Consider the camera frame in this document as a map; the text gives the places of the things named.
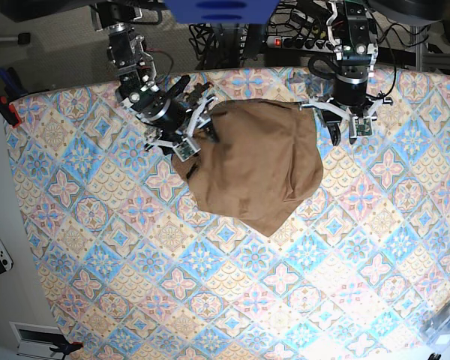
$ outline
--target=floor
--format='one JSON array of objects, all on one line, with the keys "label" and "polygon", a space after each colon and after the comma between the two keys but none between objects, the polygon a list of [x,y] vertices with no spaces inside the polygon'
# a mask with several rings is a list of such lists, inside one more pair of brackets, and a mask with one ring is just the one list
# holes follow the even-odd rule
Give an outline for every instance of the floor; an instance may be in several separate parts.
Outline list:
[{"label": "floor", "polygon": [[[384,18],[377,18],[387,26]],[[174,72],[192,71],[197,65],[188,43],[188,26],[177,24],[170,13],[164,13],[164,21],[159,26],[137,26],[137,29],[145,35],[150,47],[165,50],[173,56]],[[12,22],[0,14],[0,35],[20,32],[31,32],[31,44],[24,47],[0,45],[0,67],[15,67],[30,92],[101,83],[115,77],[105,52],[107,35],[93,30],[90,10],[86,7],[21,23]],[[404,31],[399,32],[404,40],[408,39]],[[442,33],[442,26],[436,24],[431,38],[444,52],[450,53],[450,46],[445,46],[440,38]],[[394,35],[390,39],[394,48],[401,48]],[[263,60],[259,58],[259,61],[249,61],[246,65],[260,67]],[[162,61],[159,58],[158,72],[163,73],[167,68],[168,59]]]}]

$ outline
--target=table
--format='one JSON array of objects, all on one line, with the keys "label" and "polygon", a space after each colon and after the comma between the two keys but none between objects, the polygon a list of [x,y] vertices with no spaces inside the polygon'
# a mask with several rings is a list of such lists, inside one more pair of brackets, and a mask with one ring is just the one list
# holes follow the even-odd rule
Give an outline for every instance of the table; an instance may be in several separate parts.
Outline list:
[{"label": "table", "polygon": [[[378,70],[369,92],[392,76]],[[219,101],[331,90],[305,68],[192,73],[188,90],[206,81]],[[394,106],[354,146],[319,127],[322,184],[270,238],[198,211],[170,159],[144,152],[117,85],[20,99],[23,124],[5,126],[43,291],[85,345],[72,358],[354,359],[422,344],[450,298],[449,76],[399,71]]]}]

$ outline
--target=white controller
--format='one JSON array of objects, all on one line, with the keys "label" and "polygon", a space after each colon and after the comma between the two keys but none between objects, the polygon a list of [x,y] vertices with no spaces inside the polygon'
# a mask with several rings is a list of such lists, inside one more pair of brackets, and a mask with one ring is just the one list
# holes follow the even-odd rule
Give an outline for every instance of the white controller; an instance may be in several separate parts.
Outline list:
[{"label": "white controller", "polygon": [[8,254],[1,240],[0,240],[0,261],[7,272],[9,272],[14,266],[14,262],[12,261],[12,258]]}]

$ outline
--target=brown cloth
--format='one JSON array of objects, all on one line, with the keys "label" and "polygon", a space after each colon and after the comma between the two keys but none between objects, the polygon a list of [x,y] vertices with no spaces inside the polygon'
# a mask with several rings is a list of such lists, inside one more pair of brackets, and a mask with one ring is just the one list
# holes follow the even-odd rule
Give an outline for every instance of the brown cloth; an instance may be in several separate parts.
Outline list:
[{"label": "brown cloth", "polygon": [[197,133],[199,156],[185,163],[174,156],[173,166],[201,211],[238,218],[271,236],[322,181],[312,110],[242,100],[216,106],[211,117],[220,142]]}]

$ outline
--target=metal stand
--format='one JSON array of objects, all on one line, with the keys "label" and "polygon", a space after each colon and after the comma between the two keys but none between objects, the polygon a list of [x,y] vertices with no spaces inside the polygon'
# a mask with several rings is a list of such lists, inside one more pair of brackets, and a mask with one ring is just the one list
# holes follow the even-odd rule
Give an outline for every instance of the metal stand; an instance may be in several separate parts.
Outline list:
[{"label": "metal stand", "polygon": [[31,35],[29,32],[23,32],[17,36],[0,37],[0,43],[15,43],[17,45],[29,45]]},{"label": "metal stand", "polygon": [[[420,32],[420,28],[413,26],[412,32]],[[412,41],[415,43],[423,41],[427,36],[428,31],[412,36]],[[416,54],[416,70],[429,71],[430,69],[440,69],[441,71],[450,71],[450,54],[431,53],[427,48],[426,43],[421,43],[415,49]]]}]

